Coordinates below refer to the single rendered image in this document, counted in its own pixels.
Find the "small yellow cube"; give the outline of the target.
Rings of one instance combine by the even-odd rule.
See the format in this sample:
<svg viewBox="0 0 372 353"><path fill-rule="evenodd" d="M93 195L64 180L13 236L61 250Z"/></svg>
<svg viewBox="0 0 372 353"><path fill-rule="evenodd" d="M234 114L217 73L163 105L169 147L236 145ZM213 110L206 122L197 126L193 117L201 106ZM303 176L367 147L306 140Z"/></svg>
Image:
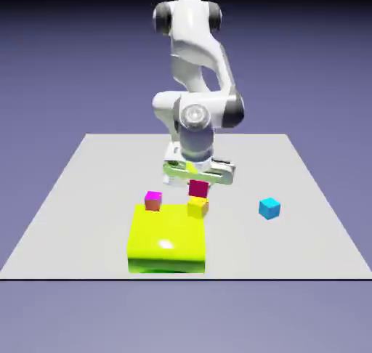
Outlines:
<svg viewBox="0 0 372 353"><path fill-rule="evenodd" d="M209 210L209 199L202 197L190 197L187 202L187 214L196 219L202 219Z"/></svg>

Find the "large yellow-green box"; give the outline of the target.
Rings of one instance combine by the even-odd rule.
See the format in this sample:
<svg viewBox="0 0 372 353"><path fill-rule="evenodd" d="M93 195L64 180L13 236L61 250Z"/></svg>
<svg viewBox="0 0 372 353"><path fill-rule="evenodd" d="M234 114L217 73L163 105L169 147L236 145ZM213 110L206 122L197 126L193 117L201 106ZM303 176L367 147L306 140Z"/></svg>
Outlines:
<svg viewBox="0 0 372 353"><path fill-rule="evenodd" d="M189 215L185 204L166 204L159 211L137 204L126 255L130 273L203 273L204 220Z"/></svg>

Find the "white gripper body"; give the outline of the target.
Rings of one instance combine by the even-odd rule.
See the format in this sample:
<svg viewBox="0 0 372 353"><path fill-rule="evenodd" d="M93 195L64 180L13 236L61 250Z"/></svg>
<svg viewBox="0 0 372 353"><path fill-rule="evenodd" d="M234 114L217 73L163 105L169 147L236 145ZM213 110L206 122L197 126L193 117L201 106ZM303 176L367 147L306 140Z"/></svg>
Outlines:
<svg viewBox="0 0 372 353"><path fill-rule="evenodd" d="M163 163L163 172L170 178L229 185L233 183L235 165L231 162L212 160L206 171L197 171L192 163L165 161Z"/></svg>

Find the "small crimson cube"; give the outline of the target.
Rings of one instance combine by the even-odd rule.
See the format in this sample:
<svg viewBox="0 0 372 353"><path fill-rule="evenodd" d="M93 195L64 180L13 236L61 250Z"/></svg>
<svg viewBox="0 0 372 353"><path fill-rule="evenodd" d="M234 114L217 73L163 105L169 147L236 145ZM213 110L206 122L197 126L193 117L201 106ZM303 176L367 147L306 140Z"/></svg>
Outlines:
<svg viewBox="0 0 372 353"><path fill-rule="evenodd" d="M198 198L207 198L209 192L209 183L191 179L189 181L188 195Z"/></svg>

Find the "small cyan cube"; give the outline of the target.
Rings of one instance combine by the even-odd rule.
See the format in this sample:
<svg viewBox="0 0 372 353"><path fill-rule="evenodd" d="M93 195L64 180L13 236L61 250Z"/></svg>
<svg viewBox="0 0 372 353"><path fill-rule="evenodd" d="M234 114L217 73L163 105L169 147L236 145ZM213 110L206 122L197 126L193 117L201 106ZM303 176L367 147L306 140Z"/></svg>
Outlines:
<svg viewBox="0 0 372 353"><path fill-rule="evenodd" d="M259 202L259 214L270 220L280 215L281 205L274 198L265 198Z"/></svg>

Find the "small magenta cube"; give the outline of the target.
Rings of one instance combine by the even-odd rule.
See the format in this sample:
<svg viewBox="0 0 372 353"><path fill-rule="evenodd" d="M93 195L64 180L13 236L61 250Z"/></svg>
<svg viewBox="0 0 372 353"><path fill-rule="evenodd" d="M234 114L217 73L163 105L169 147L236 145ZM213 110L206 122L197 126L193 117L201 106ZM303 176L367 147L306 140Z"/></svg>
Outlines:
<svg viewBox="0 0 372 353"><path fill-rule="evenodd" d="M147 191L145 195L145 209L147 211L160 211L162 204L162 192Z"/></svg>

